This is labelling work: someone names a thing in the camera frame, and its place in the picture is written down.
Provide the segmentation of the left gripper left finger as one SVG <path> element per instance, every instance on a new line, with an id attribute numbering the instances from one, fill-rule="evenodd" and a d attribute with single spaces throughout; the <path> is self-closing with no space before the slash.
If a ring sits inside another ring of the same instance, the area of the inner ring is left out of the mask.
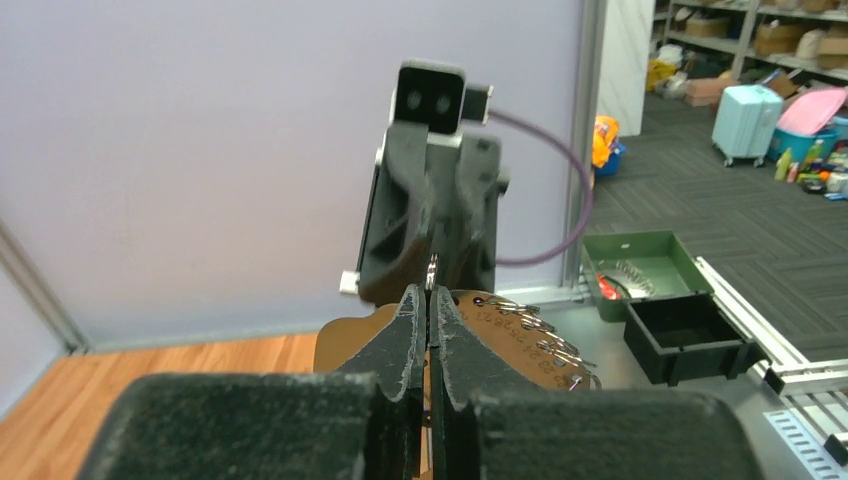
<path id="1" fill-rule="evenodd" d="M 420 467 L 426 294 L 328 373 L 162 373 L 112 405 L 82 479 L 409 479 Z"/>

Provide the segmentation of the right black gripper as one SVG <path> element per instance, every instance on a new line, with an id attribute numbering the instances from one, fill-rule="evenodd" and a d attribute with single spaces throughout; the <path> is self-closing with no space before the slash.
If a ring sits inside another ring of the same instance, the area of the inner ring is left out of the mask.
<path id="1" fill-rule="evenodd" d="M 431 265 L 437 285 L 493 291 L 498 202 L 508 187 L 501 156 L 494 136 L 432 134 L 408 122 L 387 128 L 357 263 L 363 302 L 397 302 Z"/>

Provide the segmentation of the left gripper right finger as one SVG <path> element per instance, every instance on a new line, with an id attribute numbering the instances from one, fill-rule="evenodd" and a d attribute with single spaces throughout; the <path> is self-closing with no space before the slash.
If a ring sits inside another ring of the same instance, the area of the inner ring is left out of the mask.
<path id="1" fill-rule="evenodd" d="M 481 345 L 452 292 L 429 295 L 436 479 L 760 479 L 727 404 L 699 393 L 543 388 Z"/>

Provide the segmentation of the silver keyring plate with rings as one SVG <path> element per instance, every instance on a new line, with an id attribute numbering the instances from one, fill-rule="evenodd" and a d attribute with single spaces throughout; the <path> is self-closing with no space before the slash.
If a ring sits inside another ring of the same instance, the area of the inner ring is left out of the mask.
<path id="1" fill-rule="evenodd" d="M 382 368 L 381 384 L 386 391 L 393 391 L 391 384 L 400 381 L 400 373 L 390 365 L 390 356 L 399 353 L 405 359 L 402 343 L 410 337 L 401 334 L 384 336 L 380 342 L 375 339 L 394 320 L 406 287 L 420 279 L 417 274 L 389 272 L 366 284 L 364 271 L 359 272 L 357 280 L 351 272 L 344 273 L 340 286 L 356 286 L 360 298 L 374 304 L 375 310 L 368 316 L 337 318 L 324 325 L 316 340 L 313 371 L 328 373 L 346 366 L 353 372 L 376 373 Z M 481 290 L 454 290 L 452 299 L 460 323 L 505 363 L 496 369 L 498 373 L 515 371 L 546 389 L 601 387 L 592 372 L 595 365 L 582 359 L 577 347 L 540 319 L 536 307 Z"/>

